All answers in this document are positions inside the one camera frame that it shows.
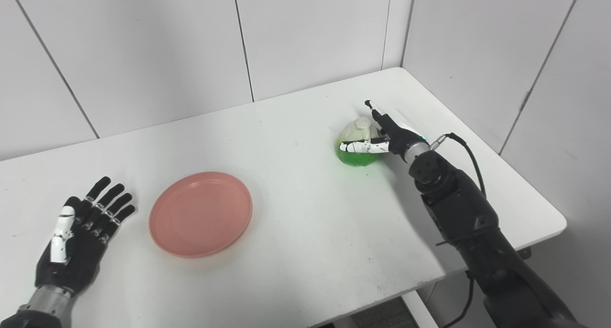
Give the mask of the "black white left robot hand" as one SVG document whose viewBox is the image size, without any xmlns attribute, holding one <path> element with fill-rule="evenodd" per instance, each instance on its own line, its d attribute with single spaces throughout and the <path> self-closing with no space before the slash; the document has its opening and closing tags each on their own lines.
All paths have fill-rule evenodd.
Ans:
<svg viewBox="0 0 611 328">
<path fill-rule="evenodd" d="M 76 296 L 96 278 L 108 244 L 136 212 L 124 184 L 104 176 L 83 197 L 69 197 L 35 271 L 35 287 L 51 286 Z"/>
</svg>

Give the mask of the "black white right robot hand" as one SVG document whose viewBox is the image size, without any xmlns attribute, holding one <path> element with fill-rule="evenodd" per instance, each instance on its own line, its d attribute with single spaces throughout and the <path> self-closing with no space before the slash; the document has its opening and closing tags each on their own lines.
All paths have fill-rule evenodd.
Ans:
<svg viewBox="0 0 611 328">
<path fill-rule="evenodd" d="M 337 147 L 339 151 L 360 155 L 390 153 L 400 156 L 410 165 L 419 155 L 432 149 L 423 135 L 397 123 L 371 100 L 365 100 L 364 104 L 371 110 L 371 117 L 379 127 L 376 129 L 378 136 L 371 133 L 373 125 L 368 120 L 365 128 L 369 131 L 369 138 L 342 139 Z"/>
</svg>

